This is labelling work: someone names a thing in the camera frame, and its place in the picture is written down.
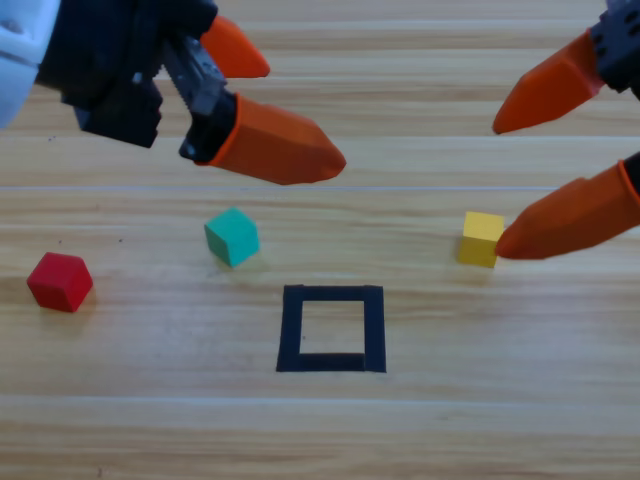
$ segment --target tabletop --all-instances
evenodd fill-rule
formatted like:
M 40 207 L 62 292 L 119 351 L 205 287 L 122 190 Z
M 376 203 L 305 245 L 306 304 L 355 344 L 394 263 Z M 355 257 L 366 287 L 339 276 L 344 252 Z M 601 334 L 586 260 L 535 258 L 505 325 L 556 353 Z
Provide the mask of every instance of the tabletop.
M 542 262 L 456 260 L 467 211 L 509 223 L 640 150 L 640 106 L 606 89 L 491 131 L 605 2 L 219 6 L 271 65 L 229 88 L 312 118 L 347 167 L 279 187 L 195 166 L 164 72 L 151 149 L 82 133 L 34 88 L 0 134 L 0 478 L 637 479 L 639 232 Z M 235 269 L 203 229 L 230 207 L 261 240 Z M 91 272 L 75 314 L 27 287 L 47 252 Z M 383 287 L 386 372 L 278 372 L 287 285 Z M 362 305 L 305 303 L 301 341 L 362 352 Z

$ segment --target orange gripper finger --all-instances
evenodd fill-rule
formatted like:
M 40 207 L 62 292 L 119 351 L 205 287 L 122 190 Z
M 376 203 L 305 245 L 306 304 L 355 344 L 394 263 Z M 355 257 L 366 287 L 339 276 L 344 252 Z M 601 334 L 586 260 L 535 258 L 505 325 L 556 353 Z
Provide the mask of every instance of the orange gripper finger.
M 498 112 L 493 131 L 503 134 L 563 117 L 605 85 L 590 30 L 526 73 Z
M 313 121 L 236 94 L 236 122 L 207 165 L 278 185 L 336 177 L 346 160 Z
M 216 16 L 200 43 L 227 78 L 266 77 L 271 71 L 260 50 L 226 17 Z
M 640 197 L 620 161 L 529 206 L 504 232 L 496 254 L 515 260 L 542 260 L 594 247 L 637 225 Z

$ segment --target yellow cube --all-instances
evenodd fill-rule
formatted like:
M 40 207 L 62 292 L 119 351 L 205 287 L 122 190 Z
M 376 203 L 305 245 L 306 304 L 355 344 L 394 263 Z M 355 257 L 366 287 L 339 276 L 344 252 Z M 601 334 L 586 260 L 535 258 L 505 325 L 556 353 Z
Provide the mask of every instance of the yellow cube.
M 498 259 L 495 249 L 503 232 L 504 217 L 467 212 L 458 261 L 468 265 L 494 268 Z

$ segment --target black tape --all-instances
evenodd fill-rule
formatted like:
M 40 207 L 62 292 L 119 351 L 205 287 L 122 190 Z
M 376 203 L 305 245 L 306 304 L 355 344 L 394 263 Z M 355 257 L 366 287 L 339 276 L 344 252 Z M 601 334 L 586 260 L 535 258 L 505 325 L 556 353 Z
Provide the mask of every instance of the black tape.
M 301 354 L 303 304 L 364 302 L 364 353 Z M 384 291 L 382 287 L 284 287 L 278 372 L 386 373 Z

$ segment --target red cube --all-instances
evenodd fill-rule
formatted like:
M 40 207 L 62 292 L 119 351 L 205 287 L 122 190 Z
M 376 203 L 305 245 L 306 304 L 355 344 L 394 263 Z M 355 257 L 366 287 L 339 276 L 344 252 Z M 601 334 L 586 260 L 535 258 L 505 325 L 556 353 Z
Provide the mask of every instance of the red cube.
M 91 291 L 93 279 L 82 258 L 47 253 L 27 285 L 42 308 L 73 313 Z

